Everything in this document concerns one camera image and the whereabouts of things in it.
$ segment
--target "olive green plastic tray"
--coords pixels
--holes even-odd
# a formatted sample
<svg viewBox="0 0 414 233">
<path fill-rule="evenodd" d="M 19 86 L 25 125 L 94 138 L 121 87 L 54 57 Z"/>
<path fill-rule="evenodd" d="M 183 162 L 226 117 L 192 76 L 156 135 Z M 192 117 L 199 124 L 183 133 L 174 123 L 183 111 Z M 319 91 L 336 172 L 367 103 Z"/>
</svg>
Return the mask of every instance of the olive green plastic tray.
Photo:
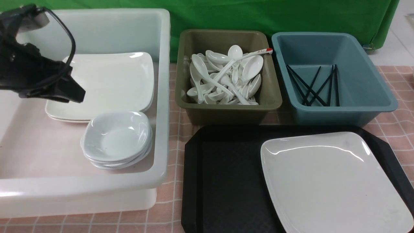
<svg viewBox="0 0 414 233">
<path fill-rule="evenodd" d="M 205 54 L 206 50 L 227 54 L 237 44 L 243 53 L 269 48 L 266 36 L 256 31 L 190 29 L 181 33 L 178 48 L 176 103 L 186 110 L 191 123 L 210 124 L 259 124 L 268 112 L 282 104 L 279 83 L 272 55 L 263 56 L 262 86 L 255 95 L 259 105 L 196 104 L 186 93 L 190 84 L 190 58 L 192 54 Z"/>
</svg>

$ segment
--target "stacked bowls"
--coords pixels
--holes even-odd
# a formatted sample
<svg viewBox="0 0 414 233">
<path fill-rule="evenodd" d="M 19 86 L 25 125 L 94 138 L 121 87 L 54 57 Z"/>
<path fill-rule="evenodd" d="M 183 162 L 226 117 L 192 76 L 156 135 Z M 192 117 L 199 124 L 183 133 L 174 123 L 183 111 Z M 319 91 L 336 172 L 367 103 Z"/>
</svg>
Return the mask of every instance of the stacked bowls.
<svg viewBox="0 0 414 233">
<path fill-rule="evenodd" d="M 152 129 L 142 112 L 113 112 L 89 122 L 81 147 L 95 167 L 115 170 L 144 159 L 152 149 Z"/>
</svg>

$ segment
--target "green cloth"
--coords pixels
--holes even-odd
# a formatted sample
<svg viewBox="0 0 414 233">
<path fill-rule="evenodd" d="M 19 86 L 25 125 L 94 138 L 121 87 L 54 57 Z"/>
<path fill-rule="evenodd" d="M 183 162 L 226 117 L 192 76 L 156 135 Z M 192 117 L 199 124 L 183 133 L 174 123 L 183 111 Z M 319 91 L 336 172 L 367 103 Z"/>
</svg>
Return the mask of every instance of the green cloth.
<svg viewBox="0 0 414 233">
<path fill-rule="evenodd" d="M 55 9 L 164 8 L 171 14 L 171 61 L 185 29 L 345 32 L 372 49 L 384 44 L 399 0 L 1 0 L 0 11 L 29 3 Z"/>
</svg>

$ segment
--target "white square plate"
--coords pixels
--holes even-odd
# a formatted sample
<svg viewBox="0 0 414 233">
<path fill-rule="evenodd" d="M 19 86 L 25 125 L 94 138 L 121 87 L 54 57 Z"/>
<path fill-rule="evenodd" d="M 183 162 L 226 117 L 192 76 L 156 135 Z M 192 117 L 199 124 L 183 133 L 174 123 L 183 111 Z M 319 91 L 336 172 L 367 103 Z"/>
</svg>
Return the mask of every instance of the white square plate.
<svg viewBox="0 0 414 233">
<path fill-rule="evenodd" d="M 77 54 L 71 66 L 85 99 L 80 104 L 48 100 L 46 113 L 53 119 L 88 121 L 104 112 L 144 112 L 152 103 L 154 66 L 148 53 Z"/>
<path fill-rule="evenodd" d="M 263 173 L 287 233 L 407 233 L 407 206 L 365 141 L 351 132 L 272 139 Z"/>
</svg>

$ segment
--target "pink checkered tablecloth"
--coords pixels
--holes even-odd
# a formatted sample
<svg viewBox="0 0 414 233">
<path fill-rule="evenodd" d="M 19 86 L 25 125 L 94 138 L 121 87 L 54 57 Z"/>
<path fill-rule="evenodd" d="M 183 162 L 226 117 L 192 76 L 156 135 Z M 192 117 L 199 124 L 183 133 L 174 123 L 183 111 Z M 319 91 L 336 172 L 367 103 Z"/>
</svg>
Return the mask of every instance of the pink checkered tablecloth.
<svg viewBox="0 0 414 233">
<path fill-rule="evenodd" d="M 399 102 L 364 129 L 388 142 L 414 185 L 414 77 L 409 66 L 377 67 Z M 176 66 L 170 72 L 170 136 L 167 179 L 158 188 L 155 206 L 144 211 L 0 219 L 0 233 L 183 233 L 184 145 L 199 129 L 174 102 Z M 288 101 L 269 113 L 263 124 L 292 124 Z"/>
</svg>

